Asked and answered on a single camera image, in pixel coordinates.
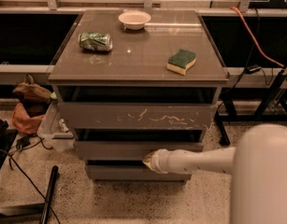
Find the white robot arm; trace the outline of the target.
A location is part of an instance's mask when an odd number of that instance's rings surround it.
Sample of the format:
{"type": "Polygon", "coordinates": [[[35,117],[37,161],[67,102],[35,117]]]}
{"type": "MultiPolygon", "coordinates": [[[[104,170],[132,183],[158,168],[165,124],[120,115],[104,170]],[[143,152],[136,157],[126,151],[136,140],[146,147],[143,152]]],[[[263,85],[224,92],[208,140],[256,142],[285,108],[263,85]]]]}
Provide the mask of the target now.
{"type": "Polygon", "coordinates": [[[287,127],[261,124],[234,147],[200,153],[158,149],[143,163],[158,174],[197,170],[232,176],[230,224],[287,224],[287,127]]]}

